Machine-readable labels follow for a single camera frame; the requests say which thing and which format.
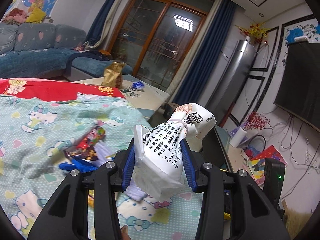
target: blue curtain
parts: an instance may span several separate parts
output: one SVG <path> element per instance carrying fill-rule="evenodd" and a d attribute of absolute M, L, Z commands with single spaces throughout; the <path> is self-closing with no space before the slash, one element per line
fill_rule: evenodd
<path fill-rule="evenodd" d="M 203 43 L 173 100 L 174 103 L 184 105 L 198 101 L 218 60 L 235 10 L 234 2 L 222 0 Z"/>
<path fill-rule="evenodd" d="M 100 40 L 104 22 L 114 2 L 115 0 L 106 0 L 103 6 L 101 7 L 86 38 L 86 41 L 89 42 L 90 46 L 96 44 Z"/>

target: bed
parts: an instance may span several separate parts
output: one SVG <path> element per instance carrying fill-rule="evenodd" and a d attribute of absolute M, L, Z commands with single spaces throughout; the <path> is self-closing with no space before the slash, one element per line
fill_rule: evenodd
<path fill-rule="evenodd" d="M 57 86 L 54 101 L 41 99 L 52 92 L 43 82 Z M 0 204 L 25 238 L 66 175 L 58 168 L 66 161 L 61 150 L 76 145 L 95 124 L 106 130 L 105 143 L 114 152 L 128 147 L 135 124 L 150 127 L 118 90 L 70 84 L 0 80 Z M 194 239 L 201 204 L 202 194 L 192 193 L 188 186 L 163 203 L 150 196 L 140 202 L 125 194 L 117 199 L 120 225 L 128 225 L 132 240 Z M 95 239 L 91 208 L 88 232 Z"/>

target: gold foil bag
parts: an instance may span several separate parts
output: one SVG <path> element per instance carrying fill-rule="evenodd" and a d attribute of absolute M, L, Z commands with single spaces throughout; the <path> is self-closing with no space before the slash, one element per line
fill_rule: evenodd
<path fill-rule="evenodd" d="M 120 60 L 114 60 L 113 63 L 106 67 L 103 73 L 102 86 L 120 88 L 122 85 L 122 69 L 125 66 Z"/>

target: snack package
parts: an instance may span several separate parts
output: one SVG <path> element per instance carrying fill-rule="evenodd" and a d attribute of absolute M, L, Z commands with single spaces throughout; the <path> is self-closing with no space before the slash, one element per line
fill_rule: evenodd
<path fill-rule="evenodd" d="M 101 126 L 93 128 L 83 140 L 76 146 L 75 151 L 65 150 L 67 158 L 84 159 L 88 161 L 97 161 L 98 154 L 94 149 L 94 145 L 105 136 L 106 131 Z"/>
<path fill-rule="evenodd" d="M 159 202 L 164 202 L 184 187 L 180 141 L 202 139 L 216 124 L 214 115 L 197 104 L 176 108 L 171 118 L 149 130 L 142 125 L 134 129 L 136 185 Z"/>
<path fill-rule="evenodd" d="M 120 88 L 122 85 L 122 69 L 125 66 L 120 60 L 114 60 L 113 63 L 106 67 L 103 73 L 102 86 Z"/>

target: candy wrapper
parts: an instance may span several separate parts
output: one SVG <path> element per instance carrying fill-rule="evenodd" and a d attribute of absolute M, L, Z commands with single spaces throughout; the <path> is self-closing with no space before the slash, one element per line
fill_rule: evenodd
<path fill-rule="evenodd" d="M 67 158 L 83 159 L 87 161 L 97 161 L 98 154 L 94 149 L 94 145 L 105 136 L 105 130 L 101 126 L 92 129 L 84 139 L 76 146 L 75 151 L 65 150 Z"/>
<path fill-rule="evenodd" d="M 183 189 L 181 179 L 183 138 L 202 139 L 215 125 L 214 115 L 197 104 L 177 107 L 171 118 L 153 130 L 136 125 L 134 129 L 136 185 L 159 202 Z"/>
<path fill-rule="evenodd" d="M 135 89 L 135 90 L 140 91 L 140 90 L 143 90 L 143 89 L 144 89 L 144 84 L 143 84 L 141 81 L 139 81 L 139 82 L 134 82 L 134 83 L 132 84 L 132 88 Z"/>

